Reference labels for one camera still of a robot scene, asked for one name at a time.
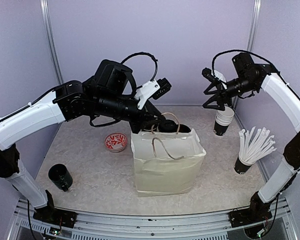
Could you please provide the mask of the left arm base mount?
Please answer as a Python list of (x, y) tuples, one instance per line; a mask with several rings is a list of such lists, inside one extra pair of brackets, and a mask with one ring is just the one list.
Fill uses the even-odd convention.
[(45, 193), (47, 205), (42, 208), (35, 208), (33, 218), (44, 223), (73, 229), (78, 214), (74, 211), (56, 208), (51, 193), (48, 190)]

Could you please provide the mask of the beige paper bag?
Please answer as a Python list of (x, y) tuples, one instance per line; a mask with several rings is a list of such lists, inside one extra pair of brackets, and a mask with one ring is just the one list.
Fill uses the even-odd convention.
[(206, 151), (194, 128), (189, 133), (140, 131), (130, 135), (134, 185), (139, 197), (188, 193), (200, 171)]

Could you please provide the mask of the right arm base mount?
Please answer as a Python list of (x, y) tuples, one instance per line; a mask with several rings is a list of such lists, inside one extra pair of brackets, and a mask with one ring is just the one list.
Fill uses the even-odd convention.
[(249, 207), (239, 210), (232, 210), (228, 214), (232, 228), (258, 223), (265, 221), (266, 218), (272, 218), (270, 206), (274, 200), (264, 203), (260, 199), (258, 193), (258, 191), (255, 192), (251, 197)]

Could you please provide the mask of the stack of paper cups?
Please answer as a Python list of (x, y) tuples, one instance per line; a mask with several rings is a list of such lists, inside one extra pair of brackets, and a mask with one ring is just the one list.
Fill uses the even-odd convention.
[(232, 108), (226, 106), (225, 110), (217, 110), (213, 132), (217, 136), (223, 136), (234, 118), (235, 112)]

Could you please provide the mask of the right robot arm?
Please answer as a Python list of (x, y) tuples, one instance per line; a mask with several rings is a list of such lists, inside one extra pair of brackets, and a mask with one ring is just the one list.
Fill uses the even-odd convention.
[(273, 101), (274, 113), (270, 112), (270, 108), (262, 110), (260, 106), (248, 113), (259, 123), (273, 129), (274, 134), (279, 136), (279, 147), (283, 151), (277, 168), (253, 194), (250, 207), (245, 212), (250, 222), (256, 222), (265, 214), (265, 206), (280, 195), (300, 169), (300, 97), (266, 58), (246, 50), (231, 52), (236, 54), (231, 59), (236, 78), (225, 81), (217, 76), (214, 67), (202, 70), (202, 76), (210, 82), (203, 92), (209, 96), (203, 107), (224, 111), (226, 107), (233, 107), (235, 97), (251, 98), (264, 92), (265, 97)]

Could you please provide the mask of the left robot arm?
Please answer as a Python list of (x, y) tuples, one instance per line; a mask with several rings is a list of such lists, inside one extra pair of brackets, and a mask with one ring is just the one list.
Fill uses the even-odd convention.
[(165, 121), (150, 102), (171, 89), (165, 78), (152, 77), (137, 86), (131, 68), (124, 62), (104, 59), (85, 81), (71, 80), (47, 90), (36, 100), (0, 117), (0, 178), (9, 181), (37, 212), (53, 223), (60, 218), (51, 194), (43, 190), (24, 167), (16, 143), (52, 125), (87, 116), (112, 118), (112, 123), (129, 123), (137, 134)]

